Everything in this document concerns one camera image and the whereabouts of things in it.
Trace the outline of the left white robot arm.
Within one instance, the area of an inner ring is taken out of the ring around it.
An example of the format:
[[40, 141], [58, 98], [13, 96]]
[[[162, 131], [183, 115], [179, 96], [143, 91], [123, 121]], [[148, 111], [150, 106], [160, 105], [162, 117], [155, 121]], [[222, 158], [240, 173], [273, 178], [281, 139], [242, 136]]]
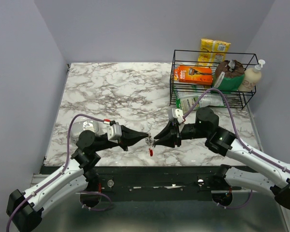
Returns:
[[68, 161], [40, 183], [25, 190], [16, 189], [8, 200], [6, 213], [9, 216], [6, 231], [13, 223], [20, 232], [33, 231], [42, 221], [47, 209], [65, 197], [78, 192], [101, 193], [101, 183], [94, 167], [99, 162], [99, 151], [121, 147], [124, 151], [148, 133], [113, 124], [107, 132], [97, 135], [91, 130], [80, 133], [77, 149]]

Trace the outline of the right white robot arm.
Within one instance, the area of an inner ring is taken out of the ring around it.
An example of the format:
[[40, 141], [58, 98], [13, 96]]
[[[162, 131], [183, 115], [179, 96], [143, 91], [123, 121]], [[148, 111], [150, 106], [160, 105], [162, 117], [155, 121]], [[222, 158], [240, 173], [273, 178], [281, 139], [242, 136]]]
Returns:
[[209, 107], [198, 109], [192, 124], [185, 123], [182, 110], [170, 109], [168, 115], [168, 124], [154, 137], [154, 145], [174, 148], [180, 147], [183, 140], [205, 138], [205, 146], [213, 153], [253, 169], [251, 173], [223, 166], [221, 173], [213, 176], [217, 189], [230, 186], [263, 192], [290, 210], [290, 164], [255, 149], [237, 134], [220, 127], [219, 117]]

